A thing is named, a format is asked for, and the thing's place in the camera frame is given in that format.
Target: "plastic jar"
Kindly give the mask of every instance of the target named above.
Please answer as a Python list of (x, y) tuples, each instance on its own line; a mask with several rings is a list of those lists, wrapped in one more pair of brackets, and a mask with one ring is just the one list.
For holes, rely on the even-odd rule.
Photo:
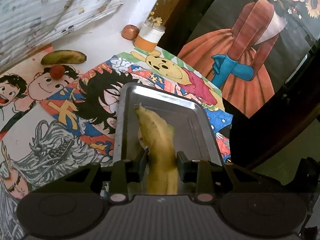
[(163, 26), (152, 26), (152, 23), (146, 20), (141, 27), (139, 35), (134, 41), (134, 45), (147, 52), (153, 52), (164, 34)]

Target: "black hair drawing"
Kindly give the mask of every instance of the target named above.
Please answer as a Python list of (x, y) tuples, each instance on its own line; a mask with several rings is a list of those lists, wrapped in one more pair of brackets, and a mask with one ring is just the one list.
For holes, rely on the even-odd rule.
[[(63, 65), (63, 66), (65, 69), (65, 72), (64, 72), (65, 75), (67, 75), (70, 78), (73, 78), (74, 80), (76, 80), (78, 78), (78, 73), (73, 68), (71, 68), (70, 66), (67, 66), (67, 65)], [(51, 69), (51, 67), (45, 67), (42, 74), (50, 72), (50, 69)]]
[(22, 95), (27, 90), (27, 82), (16, 74), (4, 75), (0, 78), (0, 83), (8, 82), (12, 86), (19, 89), (17, 97)]
[(80, 88), (83, 90), (80, 93), (84, 97), (84, 101), (80, 103), (74, 102), (78, 111), (76, 114), (87, 120), (91, 120), (91, 124), (104, 124), (104, 130), (109, 128), (109, 134), (114, 134), (116, 130), (111, 127), (107, 119), (114, 118), (116, 119), (116, 113), (108, 113), (101, 106), (99, 99), (107, 105), (104, 99), (104, 92), (108, 92), (107, 89), (116, 89), (113, 85), (119, 86), (119, 83), (126, 84), (130, 82), (138, 82), (138, 79), (134, 79), (132, 75), (112, 71), (111, 73), (107, 70), (102, 70), (102, 74), (98, 71), (95, 71), (95, 75), (89, 79), (88, 84), (84, 84), (82, 80), (79, 80)]

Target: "girl drawing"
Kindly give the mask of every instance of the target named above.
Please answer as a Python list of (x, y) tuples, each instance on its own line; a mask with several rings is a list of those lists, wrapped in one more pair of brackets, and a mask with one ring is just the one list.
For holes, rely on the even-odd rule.
[(5, 159), (0, 165), (1, 240), (23, 238), (16, 209), (19, 200), (26, 194), (90, 162), (100, 162), (101, 166), (112, 164), (112, 159), (99, 154), (56, 120), (50, 124), (46, 120), (39, 122), (30, 149), (30, 154), (25, 158), (13, 161), (3, 142), (1, 145)]
[(279, 34), (292, 23), (302, 26), (303, 17), (318, 18), (318, 1), (248, 3), (231, 29), (196, 38), (182, 48), (178, 57), (211, 80), (222, 90), (223, 98), (251, 117), (275, 93), (264, 62)]

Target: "colored drawing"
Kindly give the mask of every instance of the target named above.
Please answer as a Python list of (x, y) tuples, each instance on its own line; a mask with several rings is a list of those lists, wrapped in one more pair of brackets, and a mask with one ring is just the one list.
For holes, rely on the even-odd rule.
[[(142, 83), (203, 103), (185, 88), (114, 55), (67, 85), (60, 93), (42, 100), (40, 105), (68, 131), (112, 158), (120, 91), (129, 82)], [(232, 116), (222, 110), (210, 114), (209, 121), (216, 131), (231, 123)]]
[(46, 99), (78, 78), (78, 71), (65, 65), (60, 80), (50, 76), (51, 66), (43, 66), (42, 57), (53, 51), (46, 47), (36, 55), (17, 64), (0, 77), (0, 138), (37, 102)]
[(183, 61), (180, 59), (177, 58), (177, 63), (174, 63), (172, 60), (161, 57), (161, 52), (158, 50), (154, 50), (148, 56), (135, 51), (132, 51), (131, 55), (145, 62), (156, 73), (176, 82), (181, 88), (198, 96), (203, 102), (224, 110), (222, 98), (213, 90), (212, 86), (192, 70), (185, 68)]
[(320, 11), (312, 1), (320, 0), (215, 0), (178, 57), (251, 117), (318, 39)]

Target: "tray rim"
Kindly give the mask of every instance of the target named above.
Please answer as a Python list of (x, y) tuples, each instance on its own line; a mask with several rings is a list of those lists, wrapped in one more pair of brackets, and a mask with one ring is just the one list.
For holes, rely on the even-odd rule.
[(130, 82), (130, 83), (124, 84), (122, 86), (122, 88), (121, 88), (120, 99), (119, 99), (119, 108), (118, 108), (118, 111), (117, 111), (117, 123), (116, 123), (116, 132), (115, 132), (115, 141), (114, 141), (113, 161), (112, 161), (112, 163), (115, 163), (117, 161), (122, 160), (122, 156), (121, 155), (122, 155), (122, 138), (123, 138), (125, 102), (126, 102), (126, 98), (127, 98), (127, 92), (133, 86), (140, 86), (140, 87), (144, 87), (146, 89), (155, 90), (158, 93), (170, 95), (171, 97), (177, 97), (180, 100), (185, 100), (185, 101), (189, 101), (189, 102), (191, 102), (193, 104), (196, 104), (201, 109), (203, 114), (207, 117), (205, 119), (206, 119), (206, 122), (208, 124), (208, 128), (209, 128), (210, 133), (212, 135), (212, 139), (214, 141), (214, 144), (215, 144), (215, 147), (217, 149), (217, 152), (218, 152), (218, 155), (219, 155), (219, 159), (220, 159), (220, 163), (218, 165), (221, 165), (221, 166), (224, 165), (223, 158), (221, 156), (221, 152), (220, 152), (217, 140), (215, 138), (215, 135), (214, 135), (214, 133), (213, 133), (213, 131), (211, 129), (211, 124), (209, 122), (209, 118), (207, 116), (207, 113), (205, 112), (204, 108), (198, 102), (196, 102), (194, 100), (191, 100), (189, 98), (185, 98), (185, 97), (182, 97), (182, 96), (179, 96), (179, 95), (175, 95), (175, 94), (169, 93), (169, 92), (164, 91), (164, 90), (160, 90), (160, 89), (157, 89), (157, 88), (154, 88), (154, 87), (150, 87), (150, 86), (147, 86), (147, 85), (144, 85), (144, 84), (141, 84), (141, 83), (135, 83), (135, 82)]

